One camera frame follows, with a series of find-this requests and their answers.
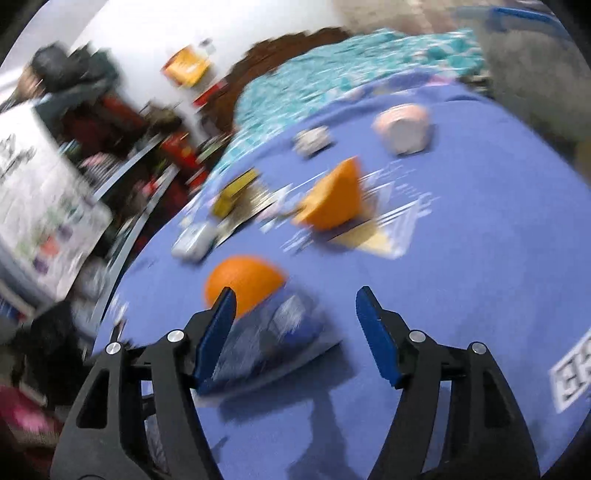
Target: clear plastic bag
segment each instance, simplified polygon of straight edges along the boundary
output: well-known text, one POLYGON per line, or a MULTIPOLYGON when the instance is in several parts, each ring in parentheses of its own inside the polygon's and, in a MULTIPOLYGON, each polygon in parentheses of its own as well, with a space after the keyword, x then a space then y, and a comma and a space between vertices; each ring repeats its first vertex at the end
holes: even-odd
MULTIPOLYGON (((301 228, 286 238, 282 248, 296 253, 315 242, 331 242, 351 249, 361 249, 391 260, 404 255, 413 237, 417 219, 431 213, 436 200, 432 192, 424 192, 408 182, 413 169, 401 160, 361 178, 363 213, 329 232, 301 228)), ((275 192, 275 204, 260 217, 261 231, 281 228, 290 221, 299 202, 328 170, 298 186, 286 186, 275 192)))
POLYGON ((216 404, 276 380, 341 341, 321 304, 288 281, 236 320, 216 368, 194 395, 197 406, 216 404))

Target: blue tablecloth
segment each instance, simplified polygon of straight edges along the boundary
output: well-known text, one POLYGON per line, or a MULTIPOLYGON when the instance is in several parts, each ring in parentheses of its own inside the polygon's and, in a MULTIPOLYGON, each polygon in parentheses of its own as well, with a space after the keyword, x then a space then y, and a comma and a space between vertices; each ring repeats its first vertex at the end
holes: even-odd
MULTIPOLYGON (((322 244, 282 250, 289 223, 262 233, 251 225, 200 265, 170 255, 180 233, 173 219, 146 246, 118 288, 128 301, 124 336, 143 344, 182 328, 204 309, 203 283, 232 254, 260 255, 322 293, 345 341, 311 364, 218 408, 198 410, 228 480, 365 479, 382 447, 400 392, 383 380, 355 315, 355 293, 373 289, 410 328, 444 345, 485 342, 530 428, 544 471, 581 425, 585 396, 558 414, 548 370, 589 329, 591 193, 577 174, 522 123, 459 85, 428 82, 397 93, 331 103, 228 170, 256 166, 273 188, 305 181, 358 155, 366 172, 392 157, 371 129, 377 113, 400 103, 425 105, 434 124, 430 148, 403 159, 407 184, 438 197, 419 218, 396 260, 322 244), (291 150, 302 128, 327 125, 336 144, 311 160, 291 150)), ((105 322, 95 350, 105 346, 105 322)), ((449 386, 441 386, 441 404, 449 386)), ((432 455, 446 425, 438 415, 432 455)))

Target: white wall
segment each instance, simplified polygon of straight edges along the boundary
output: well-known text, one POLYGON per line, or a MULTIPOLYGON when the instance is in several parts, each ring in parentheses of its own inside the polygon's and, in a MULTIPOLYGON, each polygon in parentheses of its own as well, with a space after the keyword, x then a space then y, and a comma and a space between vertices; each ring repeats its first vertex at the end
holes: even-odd
POLYGON ((181 90, 160 69, 179 49, 211 38, 216 77, 223 77, 254 43, 286 33, 342 26, 332 0, 109 0, 74 47, 110 48, 123 91, 136 106, 155 98, 182 104, 193 116, 197 92, 181 90))

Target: small gray object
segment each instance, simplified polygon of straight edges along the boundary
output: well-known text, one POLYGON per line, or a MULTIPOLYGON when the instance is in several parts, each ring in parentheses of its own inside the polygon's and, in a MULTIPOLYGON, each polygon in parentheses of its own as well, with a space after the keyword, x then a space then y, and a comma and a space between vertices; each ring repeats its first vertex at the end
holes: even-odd
POLYGON ((413 330, 408 334, 408 338, 410 338, 415 343, 423 343, 427 337, 421 330, 413 330))
POLYGON ((184 338, 184 332, 182 330, 173 330, 166 336, 166 338, 171 343, 177 343, 184 338))
POLYGON ((105 349, 105 351, 109 355, 114 355, 114 354, 118 353, 119 350, 121 350, 121 344, 118 342, 110 343, 109 345, 107 345, 107 348, 105 349))
POLYGON ((474 342, 472 344, 472 351, 478 355, 484 355, 486 353, 486 345, 480 342, 474 342))

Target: orange ball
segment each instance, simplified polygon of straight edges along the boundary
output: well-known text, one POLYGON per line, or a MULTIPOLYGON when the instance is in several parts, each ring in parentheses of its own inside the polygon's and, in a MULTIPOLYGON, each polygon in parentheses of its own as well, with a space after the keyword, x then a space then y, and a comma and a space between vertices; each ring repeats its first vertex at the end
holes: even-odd
POLYGON ((211 308, 225 287, 236 294, 236 318, 250 312, 285 283, 283 272, 261 258, 236 255, 221 262, 205 282, 205 303, 211 308))

